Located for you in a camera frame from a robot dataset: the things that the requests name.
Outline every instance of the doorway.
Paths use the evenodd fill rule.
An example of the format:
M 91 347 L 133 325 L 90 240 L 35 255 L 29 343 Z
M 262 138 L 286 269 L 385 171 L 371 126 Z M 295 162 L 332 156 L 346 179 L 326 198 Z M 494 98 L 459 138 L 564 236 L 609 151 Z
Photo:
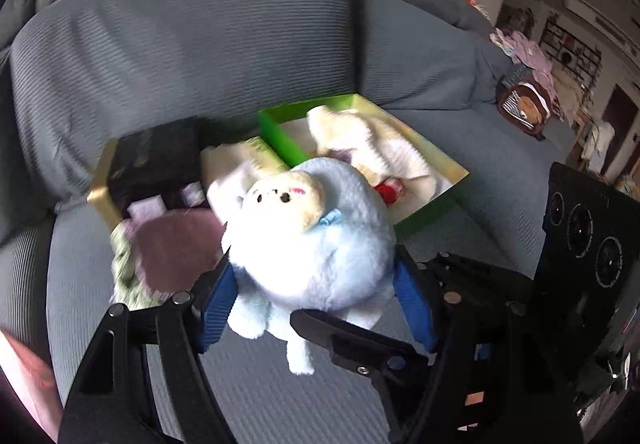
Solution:
M 607 172 L 613 159 L 618 154 L 618 151 L 620 151 L 622 143 L 629 134 L 637 114 L 638 106 L 636 106 L 636 103 L 631 100 L 631 97 L 629 97 L 622 88 L 616 85 L 611 93 L 609 104 L 607 104 L 602 114 L 602 119 L 612 125 L 616 133 L 609 145 L 609 150 L 604 159 L 604 166 L 600 172 L 601 175 Z

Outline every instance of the sofa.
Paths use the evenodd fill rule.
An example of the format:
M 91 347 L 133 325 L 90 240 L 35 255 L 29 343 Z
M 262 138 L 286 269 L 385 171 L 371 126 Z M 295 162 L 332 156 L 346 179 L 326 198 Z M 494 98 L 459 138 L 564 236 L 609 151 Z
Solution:
M 63 402 L 110 304 L 109 232 L 86 203 L 104 143 L 198 115 L 220 141 L 256 112 L 358 92 L 469 172 L 435 223 L 401 240 L 532 277 L 548 170 L 567 153 L 514 128 L 495 93 L 512 64 L 464 0 L 7 0 L 0 11 L 0 329 L 52 365 Z M 376 330 L 410 341 L 399 306 Z M 283 342 L 228 329 L 202 357 L 238 442 L 386 442 L 362 377 L 314 349 L 289 373 Z M 179 437 L 150 350 L 162 426 Z

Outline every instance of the open box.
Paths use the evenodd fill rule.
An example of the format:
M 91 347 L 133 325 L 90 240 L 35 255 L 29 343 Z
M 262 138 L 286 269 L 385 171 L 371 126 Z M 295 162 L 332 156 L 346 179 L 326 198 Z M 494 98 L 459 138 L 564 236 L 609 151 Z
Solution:
M 334 111 L 354 110 L 392 124 L 422 154 L 431 168 L 439 173 L 438 191 L 430 202 L 406 196 L 389 206 L 398 237 L 410 235 L 425 224 L 437 220 L 449 209 L 453 203 L 452 189 L 459 189 L 459 183 L 469 174 L 468 171 L 422 135 L 357 93 L 282 104 L 261 110 L 261 136 L 285 164 L 292 168 L 313 157 L 315 142 L 306 126 L 306 113 L 323 104 Z

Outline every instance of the brown bag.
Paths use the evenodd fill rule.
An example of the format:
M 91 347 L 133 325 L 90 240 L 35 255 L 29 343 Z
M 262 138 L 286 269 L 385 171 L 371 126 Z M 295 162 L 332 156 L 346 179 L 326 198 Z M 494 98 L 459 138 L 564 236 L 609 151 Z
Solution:
M 538 137 L 551 118 L 551 99 L 538 82 L 526 78 L 498 97 L 498 111 L 524 133 Z

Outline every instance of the light blue plush toy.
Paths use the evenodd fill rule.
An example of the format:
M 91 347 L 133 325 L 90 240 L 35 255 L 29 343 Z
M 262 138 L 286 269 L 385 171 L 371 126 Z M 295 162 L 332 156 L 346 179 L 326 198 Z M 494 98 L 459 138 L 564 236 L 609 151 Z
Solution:
M 344 162 L 311 159 L 258 181 L 222 240 L 238 283 L 228 324 L 246 338 L 267 330 L 285 340 L 289 369 L 312 374 L 290 313 L 320 309 L 371 328 L 394 294 L 395 243 L 382 199 Z

